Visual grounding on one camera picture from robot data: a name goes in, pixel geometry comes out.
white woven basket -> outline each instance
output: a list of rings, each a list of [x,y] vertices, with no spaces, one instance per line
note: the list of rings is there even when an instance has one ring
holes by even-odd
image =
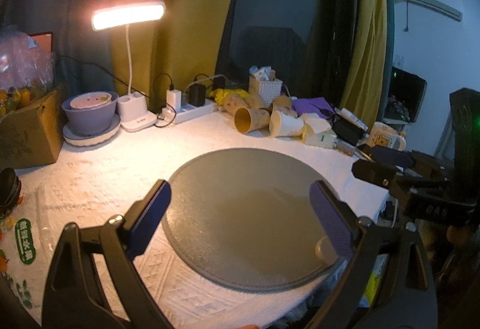
[[[282,81],[275,79],[273,81],[258,81],[250,76],[248,84],[248,93],[258,95],[263,99],[265,105],[268,107],[273,99],[280,96],[282,91]]]

white tablecloth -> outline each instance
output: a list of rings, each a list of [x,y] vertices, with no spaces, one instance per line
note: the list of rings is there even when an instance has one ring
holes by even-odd
[[[260,131],[241,135],[229,115],[217,112],[167,128],[121,131],[107,143],[91,148],[65,144],[56,164],[21,171],[25,201],[15,209],[13,218],[15,222],[21,218],[31,221],[37,258],[32,265],[23,265],[14,228],[2,226],[0,249],[9,260],[7,272],[14,281],[14,291],[20,296],[15,290],[20,288],[23,300],[28,291],[33,305],[29,311],[40,321],[51,256],[67,222],[74,221],[81,227],[103,224],[113,214],[125,213],[157,179],[167,180],[187,161],[218,149],[253,147],[295,157],[322,174],[357,216],[377,219],[387,191],[356,180],[350,171],[354,159],[335,150],[306,146],[299,140],[267,135]],[[103,258],[97,263],[112,310],[125,316]],[[303,287],[276,294],[225,289],[190,270],[172,250],[161,227],[146,253],[134,263],[154,300],[179,329],[266,326],[301,303],[324,280],[320,276]]]

lamp base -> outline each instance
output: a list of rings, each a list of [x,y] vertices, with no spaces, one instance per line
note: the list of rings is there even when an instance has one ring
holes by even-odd
[[[118,98],[118,114],[127,132],[140,131],[157,122],[157,116],[148,111],[145,96],[139,92]]]

mug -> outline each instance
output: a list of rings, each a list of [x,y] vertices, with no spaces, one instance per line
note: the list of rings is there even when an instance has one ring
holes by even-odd
[[[373,125],[370,135],[366,141],[366,144],[370,147],[374,146],[384,146],[390,149],[395,149],[399,151],[405,150],[407,142],[405,138],[397,134],[397,132],[381,122],[375,122]]]

yellow curtain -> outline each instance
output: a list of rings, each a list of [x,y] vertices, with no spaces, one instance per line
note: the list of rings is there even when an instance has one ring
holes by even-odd
[[[352,62],[341,107],[372,127],[380,104],[387,36],[386,0],[360,0]]]
[[[114,0],[115,3],[135,0]],[[130,27],[133,86],[154,95],[151,107],[165,98],[169,73],[183,88],[200,73],[213,74],[230,0],[162,0],[166,14],[157,23]],[[111,30],[114,73],[128,79],[125,31]],[[125,87],[118,86],[120,93]]]

